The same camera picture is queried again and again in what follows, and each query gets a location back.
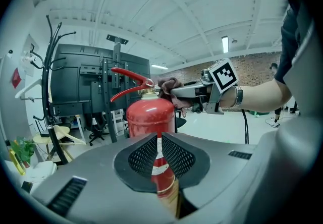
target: brown cloth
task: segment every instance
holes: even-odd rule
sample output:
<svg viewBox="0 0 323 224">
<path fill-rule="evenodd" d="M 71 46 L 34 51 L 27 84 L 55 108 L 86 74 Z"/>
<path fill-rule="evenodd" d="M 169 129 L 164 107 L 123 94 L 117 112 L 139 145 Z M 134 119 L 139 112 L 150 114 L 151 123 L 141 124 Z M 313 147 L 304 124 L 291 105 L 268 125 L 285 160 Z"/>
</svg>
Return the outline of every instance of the brown cloth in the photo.
<svg viewBox="0 0 323 224">
<path fill-rule="evenodd" d="M 171 90 L 178 87 L 183 87 L 183 83 L 176 78 L 159 78 L 158 86 L 161 88 L 159 97 L 165 98 L 173 103 L 174 107 L 181 110 L 183 117 L 186 117 L 185 107 L 192 106 L 189 99 L 178 99 L 171 94 Z"/>
</svg>

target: fire extinguisher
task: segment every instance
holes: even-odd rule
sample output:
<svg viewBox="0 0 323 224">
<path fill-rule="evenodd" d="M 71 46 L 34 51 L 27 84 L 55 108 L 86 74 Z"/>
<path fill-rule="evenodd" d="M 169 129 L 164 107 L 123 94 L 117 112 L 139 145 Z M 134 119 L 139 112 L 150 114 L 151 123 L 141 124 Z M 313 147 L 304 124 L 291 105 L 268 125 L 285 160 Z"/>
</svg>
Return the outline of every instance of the fire extinguisher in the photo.
<svg viewBox="0 0 323 224">
<path fill-rule="evenodd" d="M 137 80 L 140 86 L 133 87 L 116 94 L 111 102 L 119 97 L 134 91 L 148 89 L 142 99 L 131 104 L 127 109 L 127 121 L 130 138 L 142 134 L 157 132 L 158 155 L 154 162 L 152 181 L 157 184 L 157 191 L 164 193 L 174 183 L 175 176 L 168 166 L 162 153 L 162 132 L 175 132 L 174 106 L 166 99 L 159 98 L 154 91 L 154 82 L 137 73 L 122 69 L 112 68 L 111 71 L 126 75 Z"/>
</svg>

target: floor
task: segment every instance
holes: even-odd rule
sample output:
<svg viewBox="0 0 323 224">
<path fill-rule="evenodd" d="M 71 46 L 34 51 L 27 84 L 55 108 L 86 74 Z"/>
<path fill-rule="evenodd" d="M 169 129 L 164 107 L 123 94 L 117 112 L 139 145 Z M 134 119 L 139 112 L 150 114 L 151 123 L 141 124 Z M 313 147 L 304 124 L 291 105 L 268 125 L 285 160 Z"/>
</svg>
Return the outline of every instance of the floor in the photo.
<svg viewBox="0 0 323 224">
<path fill-rule="evenodd" d="M 264 133 L 277 130 L 265 122 L 269 122 L 271 117 L 275 117 L 274 112 L 259 117 L 255 117 L 249 112 L 246 112 L 246 116 L 248 120 L 250 144 L 257 144 Z M 297 117 L 297 115 L 292 115 L 285 111 L 281 115 L 280 122 L 288 121 L 294 117 Z M 178 129 L 181 133 L 214 141 L 245 143 L 245 123 L 241 112 L 225 112 L 224 115 L 209 115 L 207 113 L 197 114 L 188 110 L 185 119 L 187 120 L 187 123 Z M 89 136 L 90 133 L 91 132 L 89 131 L 84 131 L 84 136 Z M 71 135 L 81 138 L 77 129 L 72 130 Z M 76 158 L 88 150 L 112 143 L 109 135 L 105 135 L 103 138 L 104 141 L 96 139 L 93 142 L 93 146 L 71 145 L 67 147 L 67 150 Z M 124 136 L 120 135 L 117 138 L 124 139 Z M 59 160 L 57 155 L 54 156 L 53 160 Z"/>
</svg>

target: coat rack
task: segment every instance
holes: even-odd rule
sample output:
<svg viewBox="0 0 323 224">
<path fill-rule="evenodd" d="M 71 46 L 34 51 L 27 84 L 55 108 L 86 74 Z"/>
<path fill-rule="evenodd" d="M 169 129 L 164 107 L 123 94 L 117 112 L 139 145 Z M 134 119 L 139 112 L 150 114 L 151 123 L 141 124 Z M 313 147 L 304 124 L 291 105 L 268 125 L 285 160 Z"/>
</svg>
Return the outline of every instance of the coat rack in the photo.
<svg viewBox="0 0 323 224">
<path fill-rule="evenodd" d="M 40 60 L 41 60 L 41 63 L 42 65 L 41 66 L 38 66 L 35 62 L 31 61 L 30 63 L 36 67 L 37 69 L 40 69 L 42 70 L 42 78 L 41 78 L 41 99 L 42 99 L 42 107 L 43 107 L 43 117 L 42 118 L 38 118 L 36 116 L 33 116 L 34 119 L 37 119 L 39 121 L 43 121 L 45 120 L 45 123 L 47 125 L 47 129 L 48 129 L 48 132 L 49 132 L 49 136 L 50 136 L 50 139 L 52 141 L 52 144 L 54 146 L 54 149 L 55 151 L 57 152 L 58 156 L 60 157 L 61 161 L 63 164 L 67 164 L 68 161 L 63 153 L 63 150 L 59 144 L 59 141 L 57 139 L 57 136 L 56 136 L 56 133 L 55 133 L 55 130 L 54 130 L 54 125 L 55 125 L 55 117 L 57 115 L 55 115 L 55 113 L 53 112 L 53 110 L 51 110 L 51 107 L 50 107 L 50 102 L 49 102 L 49 94 L 48 94 L 48 78 L 49 78 L 49 70 L 52 70 L 52 71 L 58 71 L 58 70 L 61 70 L 63 69 L 64 67 L 58 67 L 57 69 L 53 69 L 51 66 L 53 65 L 54 62 L 56 61 L 59 61 L 59 60 L 65 60 L 66 57 L 64 58 L 59 58 L 59 59 L 56 59 L 56 60 L 51 60 L 52 59 L 52 55 L 54 53 L 54 49 L 55 49 L 55 46 L 57 45 L 58 41 L 64 37 L 64 36 L 67 36 L 67 35 L 72 35 L 72 34 L 76 34 L 76 31 L 72 32 L 72 33 L 67 33 L 67 34 L 64 34 L 64 35 L 58 35 L 59 33 L 59 30 L 62 26 L 62 23 L 60 22 L 60 24 L 57 26 L 56 28 L 56 31 L 53 35 L 52 33 L 52 26 L 51 26 L 51 23 L 50 23 L 50 20 L 49 20 L 49 15 L 46 15 L 46 18 L 47 18 L 47 21 L 48 21 L 48 24 L 49 24 L 49 28 L 50 28 L 50 40 L 49 40 L 49 44 L 48 44 L 48 48 L 47 48 L 47 51 L 46 51 L 46 56 L 45 56 L 45 59 L 43 60 L 43 58 L 38 55 L 37 53 L 35 53 L 33 50 L 30 51 L 32 54 L 34 54 L 35 56 L 37 56 Z"/>
</svg>

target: hand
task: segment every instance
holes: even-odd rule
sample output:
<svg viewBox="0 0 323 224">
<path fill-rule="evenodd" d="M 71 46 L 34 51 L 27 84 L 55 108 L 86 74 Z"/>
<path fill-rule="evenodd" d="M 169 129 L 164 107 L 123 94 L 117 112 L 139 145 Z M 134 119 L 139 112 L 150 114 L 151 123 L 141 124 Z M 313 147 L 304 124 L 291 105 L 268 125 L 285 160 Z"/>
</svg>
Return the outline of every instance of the hand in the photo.
<svg viewBox="0 0 323 224">
<path fill-rule="evenodd" d="M 220 107 L 234 106 L 237 98 L 237 89 L 235 87 L 229 88 L 220 99 Z"/>
</svg>

